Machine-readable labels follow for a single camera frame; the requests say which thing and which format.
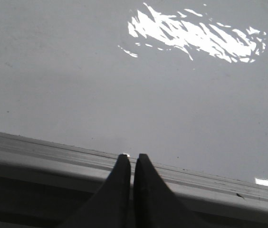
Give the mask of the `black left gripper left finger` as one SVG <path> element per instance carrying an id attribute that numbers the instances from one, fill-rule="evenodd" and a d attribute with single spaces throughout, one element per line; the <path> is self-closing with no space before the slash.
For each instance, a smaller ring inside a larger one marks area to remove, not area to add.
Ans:
<path id="1" fill-rule="evenodd" d="M 101 188 L 63 223 L 64 228 L 124 228 L 129 203 L 131 165 L 120 154 Z"/>

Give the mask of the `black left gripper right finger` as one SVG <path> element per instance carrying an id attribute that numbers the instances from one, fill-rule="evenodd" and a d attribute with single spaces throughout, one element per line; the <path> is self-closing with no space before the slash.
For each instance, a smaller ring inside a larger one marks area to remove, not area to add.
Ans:
<path id="1" fill-rule="evenodd" d="M 187 209 L 160 177 L 147 154 L 140 154 L 134 173 L 134 211 L 138 228 L 209 228 Z"/>

